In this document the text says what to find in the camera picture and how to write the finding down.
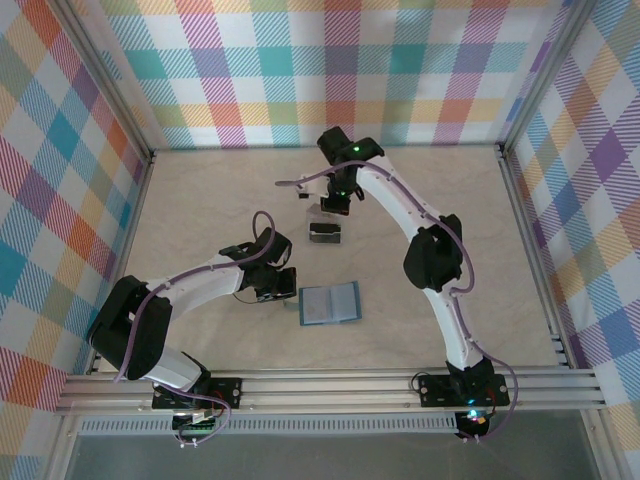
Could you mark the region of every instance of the plaid wall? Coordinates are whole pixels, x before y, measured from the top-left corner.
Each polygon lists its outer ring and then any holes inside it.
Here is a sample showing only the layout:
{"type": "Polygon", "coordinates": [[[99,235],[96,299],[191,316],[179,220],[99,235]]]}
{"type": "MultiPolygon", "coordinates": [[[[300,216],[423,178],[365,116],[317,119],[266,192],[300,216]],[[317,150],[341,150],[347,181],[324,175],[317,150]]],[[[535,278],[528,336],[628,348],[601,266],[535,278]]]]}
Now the plaid wall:
{"type": "Polygon", "coordinates": [[[193,148],[314,145],[336,124],[493,143],[570,0],[74,3],[152,142],[193,148]]]}
{"type": "Polygon", "coordinates": [[[516,152],[547,273],[640,478],[640,1],[600,0],[516,152]]]}
{"type": "Polygon", "coordinates": [[[45,0],[0,0],[0,59],[0,479],[15,480],[35,476],[82,368],[142,163],[45,0]]]}

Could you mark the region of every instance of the white robotic arm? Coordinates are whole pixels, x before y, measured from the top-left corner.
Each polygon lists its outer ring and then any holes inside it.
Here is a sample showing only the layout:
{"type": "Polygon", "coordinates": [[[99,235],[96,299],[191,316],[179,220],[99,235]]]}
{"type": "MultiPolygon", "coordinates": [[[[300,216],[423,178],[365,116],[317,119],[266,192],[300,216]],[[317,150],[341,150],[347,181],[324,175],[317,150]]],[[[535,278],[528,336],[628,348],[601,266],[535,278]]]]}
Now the white robotic arm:
{"type": "MultiPolygon", "coordinates": [[[[344,215],[349,213],[352,194],[362,200],[367,192],[378,200],[409,241],[404,271],[434,310],[445,341],[449,383],[456,399],[472,404],[485,397],[488,386],[500,385],[504,378],[494,374],[490,360],[493,357],[473,339],[463,319],[464,306],[456,297],[463,291],[458,282],[466,255],[460,221],[455,215],[441,216],[424,202],[397,175],[373,140],[351,142],[336,127],[325,132],[318,145],[332,165],[330,169],[277,185],[295,186],[300,197],[317,194],[324,211],[344,215]]],[[[210,373],[187,354],[165,346],[169,323],[214,298],[247,287],[256,290],[258,301],[294,296],[295,269],[281,270],[288,260],[291,242],[277,232],[274,241],[272,231],[275,232],[273,223],[254,243],[223,249],[210,262],[176,277],[147,283],[131,276],[121,279],[92,325],[89,342],[111,364],[126,371],[130,380],[148,378],[174,393],[203,398],[199,392],[211,390],[210,373]]],[[[434,381],[440,388],[440,381],[434,381]]]]}
{"type": "Polygon", "coordinates": [[[100,309],[88,340],[130,380],[146,378],[183,392],[193,391],[206,380],[208,371],[187,354],[165,345],[169,323],[217,297],[248,287],[254,288],[257,302],[294,296],[295,268],[283,268],[291,246],[283,235],[267,228],[255,242],[225,248],[179,275],[149,282],[124,277],[100,309]]]}
{"type": "MultiPolygon", "coordinates": [[[[378,166],[393,175],[395,181],[391,182],[379,171],[372,168],[358,168],[355,176],[357,185],[364,191],[371,194],[382,207],[398,223],[402,232],[411,241],[418,235],[419,229],[429,229],[434,223],[425,218],[413,205],[405,192],[401,191],[397,183],[404,185],[406,190],[417,199],[424,210],[431,217],[440,218],[440,212],[424,202],[415,191],[397,174],[393,165],[386,156],[377,156],[367,161],[367,164],[378,166]]],[[[319,195],[324,199],[329,198],[331,188],[327,177],[319,177],[296,187],[298,194],[319,195]]],[[[465,329],[462,319],[459,317],[453,303],[451,289],[457,285],[457,279],[450,280],[440,291],[432,288],[423,288],[425,296],[431,303],[431,307],[436,315],[438,325],[442,331],[447,351],[447,361],[459,370],[473,367],[482,361],[482,354],[471,344],[470,339],[465,337],[465,329]]]]}

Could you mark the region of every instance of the beige floor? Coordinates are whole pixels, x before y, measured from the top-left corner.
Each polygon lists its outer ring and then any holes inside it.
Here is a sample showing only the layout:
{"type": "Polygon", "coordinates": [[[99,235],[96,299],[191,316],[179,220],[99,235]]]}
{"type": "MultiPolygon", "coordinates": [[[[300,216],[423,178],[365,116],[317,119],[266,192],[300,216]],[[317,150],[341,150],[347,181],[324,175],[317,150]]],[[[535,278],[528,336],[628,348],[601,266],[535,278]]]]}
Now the beige floor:
{"type": "MultiPolygon", "coordinates": [[[[390,148],[399,173],[442,213],[456,213],[476,265],[468,295],[477,337],[514,365],[555,363],[548,329],[502,177],[490,148],[390,148]]],[[[301,327],[281,302],[218,298],[176,320],[167,342],[212,369],[442,366],[444,344],[426,298],[405,278],[407,241],[373,199],[354,199],[345,243],[305,239],[309,201],[279,179],[326,163],[317,149],[163,153],[157,159],[128,264],[140,279],[195,266],[252,240],[251,216],[268,210],[293,243],[298,286],[358,280],[363,319],[301,327]]],[[[251,298],[252,292],[241,293],[251,298]]]]}

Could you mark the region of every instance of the purple cable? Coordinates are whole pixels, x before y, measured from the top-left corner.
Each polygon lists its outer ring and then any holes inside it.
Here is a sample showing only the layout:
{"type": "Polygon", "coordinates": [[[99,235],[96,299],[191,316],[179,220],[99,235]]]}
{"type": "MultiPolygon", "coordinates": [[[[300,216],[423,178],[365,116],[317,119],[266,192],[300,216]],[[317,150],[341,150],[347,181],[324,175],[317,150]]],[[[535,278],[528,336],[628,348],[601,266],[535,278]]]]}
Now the purple cable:
{"type": "MultiPolygon", "coordinates": [[[[194,398],[196,400],[206,400],[208,402],[213,402],[213,403],[217,403],[218,405],[222,405],[225,408],[227,415],[225,416],[224,421],[213,432],[211,432],[211,433],[207,434],[206,436],[202,437],[200,440],[196,441],[194,439],[193,442],[191,442],[191,445],[193,445],[194,447],[196,447],[198,445],[201,445],[202,443],[206,442],[207,440],[210,440],[213,437],[215,437],[218,433],[220,433],[220,431],[222,431],[222,429],[224,427],[227,426],[227,424],[229,423],[229,420],[231,420],[231,406],[227,402],[225,402],[224,400],[222,400],[220,398],[208,397],[206,395],[199,395],[197,393],[183,392],[179,388],[175,388],[175,387],[172,387],[170,385],[165,385],[164,383],[160,383],[160,382],[156,382],[156,383],[159,383],[159,385],[161,385],[162,387],[166,388],[170,392],[173,392],[175,394],[181,395],[183,397],[194,398]]],[[[182,430],[180,430],[180,429],[178,430],[178,440],[180,441],[180,443],[182,445],[189,445],[190,444],[189,442],[185,441],[185,439],[182,437],[182,430]]]]}
{"type": "Polygon", "coordinates": [[[136,310],[136,315],[133,319],[133,323],[131,324],[131,331],[129,332],[129,341],[127,342],[127,349],[124,352],[124,358],[122,359],[122,366],[120,367],[120,371],[116,375],[116,378],[114,378],[113,380],[114,383],[119,382],[122,379],[122,377],[127,373],[127,369],[129,368],[129,362],[131,361],[131,354],[133,353],[133,344],[135,343],[136,334],[138,333],[138,327],[140,326],[140,318],[142,317],[142,312],[144,312],[144,309],[147,308],[147,305],[149,304],[149,302],[154,296],[156,296],[158,293],[160,293],[161,291],[167,288],[167,284],[173,285],[179,282],[180,280],[183,280],[187,277],[196,275],[201,272],[206,272],[209,270],[219,270],[221,268],[236,267],[243,263],[251,262],[256,258],[259,258],[262,255],[264,255],[267,252],[267,250],[271,248],[271,245],[273,245],[273,241],[275,240],[275,237],[276,237],[276,224],[273,221],[273,217],[269,215],[268,212],[265,212],[264,210],[259,210],[253,214],[253,219],[251,220],[251,227],[253,229],[254,235],[256,232],[256,220],[260,215],[264,215],[265,217],[267,217],[267,220],[269,220],[269,223],[271,226],[271,236],[269,237],[269,241],[264,246],[264,248],[262,248],[262,250],[260,250],[258,253],[256,253],[255,255],[251,255],[248,258],[243,258],[242,260],[238,260],[236,262],[218,263],[216,265],[203,265],[200,267],[193,268],[191,270],[187,270],[186,272],[182,272],[176,275],[175,277],[170,278],[166,282],[158,285],[151,292],[149,292],[149,294],[146,297],[144,297],[144,300],[142,300],[142,303],[138,307],[138,310],[136,310]]]}
{"type": "MultiPolygon", "coordinates": [[[[385,178],[387,179],[387,181],[390,181],[391,183],[393,183],[396,187],[398,187],[398,189],[404,194],[404,196],[407,198],[407,200],[409,200],[409,202],[411,202],[411,204],[416,207],[416,209],[418,210],[418,212],[420,212],[420,214],[422,215],[422,217],[426,218],[427,220],[429,220],[430,222],[435,223],[436,225],[438,225],[440,228],[442,228],[445,232],[447,232],[447,234],[453,239],[454,243],[456,244],[456,246],[458,247],[458,249],[460,249],[460,252],[462,252],[462,257],[464,258],[464,262],[467,265],[467,268],[469,270],[469,285],[467,285],[465,288],[460,288],[460,287],[452,287],[451,288],[451,293],[456,293],[456,294],[464,294],[464,293],[469,293],[471,292],[471,290],[473,290],[473,287],[475,287],[476,284],[476,275],[475,275],[475,270],[473,269],[473,263],[471,262],[471,256],[469,255],[469,252],[467,252],[467,249],[465,248],[465,246],[462,244],[462,240],[458,237],[458,235],[456,235],[456,233],[451,230],[451,228],[449,228],[448,225],[446,225],[444,222],[442,222],[439,218],[435,218],[433,215],[431,215],[429,212],[427,212],[425,210],[425,208],[422,206],[422,204],[418,201],[418,199],[416,199],[411,192],[409,191],[409,189],[407,187],[405,187],[402,182],[400,182],[397,178],[395,178],[393,176],[393,174],[391,174],[390,172],[388,172],[387,170],[385,170],[384,168],[375,165],[373,163],[369,163],[369,162],[363,162],[360,160],[350,160],[348,162],[344,162],[344,163],[340,163],[338,165],[334,165],[332,167],[329,167],[321,172],[318,172],[314,175],[311,175],[310,177],[305,177],[305,178],[301,178],[300,180],[280,180],[278,182],[276,182],[276,186],[278,187],[294,187],[294,186],[299,186],[302,185],[304,183],[307,182],[311,182],[312,180],[315,180],[316,178],[320,178],[320,177],[324,177],[325,175],[328,175],[330,173],[334,173],[337,172],[338,170],[341,170],[343,168],[346,167],[350,167],[350,166],[360,166],[360,167],[364,167],[364,168],[369,168],[371,170],[374,170],[378,173],[380,173],[381,175],[385,176],[385,178]]],[[[476,349],[478,349],[478,351],[484,355],[485,357],[487,357],[489,360],[502,365],[504,368],[507,369],[507,371],[509,372],[509,374],[511,375],[511,377],[513,378],[513,399],[511,400],[511,405],[509,407],[509,410],[507,412],[507,416],[505,417],[505,419],[500,422],[500,424],[490,433],[488,433],[487,435],[485,435],[483,438],[490,438],[491,436],[495,435],[497,432],[499,432],[500,430],[502,430],[504,428],[504,426],[509,422],[509,420],[511,419],[511,416],[513,415],[513,411],[516,408],[516,403],[518,401],[518,391],[519,391],[519,385],[518,385],[518,378],[516,376],[516,372],[513,370],[513,368],[511,368],[510,365],[508,365],[507,363],[503,362],[502,360],[499,360],[497,358],[495,358],[494,356],[490,355],[489,353],[487,353],[482,347],[480,347],[475,340],[473,340],[473,336],[471,335],[471,332],[469,331],[469,327],[467,326],[467,324],[464,321],[464,317],[462,315],[462,310],[460,309],[460,302],[458,300],[458,297],[455,295],[452,295],[453,298],[453,308],[456,311],[456,314],[458,315],[458,318],[460,319],[460,327],[462,328],[462,333],[465,336],[465,339],[469,341],[469,343],[475,347],[476,349]]]]}
{"type": "Polygon", "coordinates": [[[507,371],[509,372],[509,375],[511,375],[511,378],[513,378],[513,398],[511,399],[511,405],[509,405],[509,410],[507,410],[507,416],[504,418],[502,422],[498,424],[496,428],[494,428],[491,432],[487,433],[484,437],[482,437],[484,440],[486,440],[495,436],[511,420],[511,416],[513,415],[513,412],[516,409],[516,404],[518,403],[518,393],[520,391],[520,385],[518,384],[518,376],[516,375],[516,372],[513,370],[511,365],[494,357],[493,355],[488,353],[485,349],[483,349],[480,345],[478,345],[478,343],[475,340],[473,340],[471,336],[471,332],[469,332],[469,328],[464,323],[464,317],[462,316],[462,309],[460,308],[460,302],[457,297],[453,297],[453,308],[456,311],[458,318],[460,319],[460,327],[462,328],[462,332],[464,333],[467,340],[469,340],[469,343],[471,343],[471,345],[473,345],[482,355],[487,357],[489,360],[497,363],[498,365],[502,365],[504,368],[506,368],[507,371]]]}

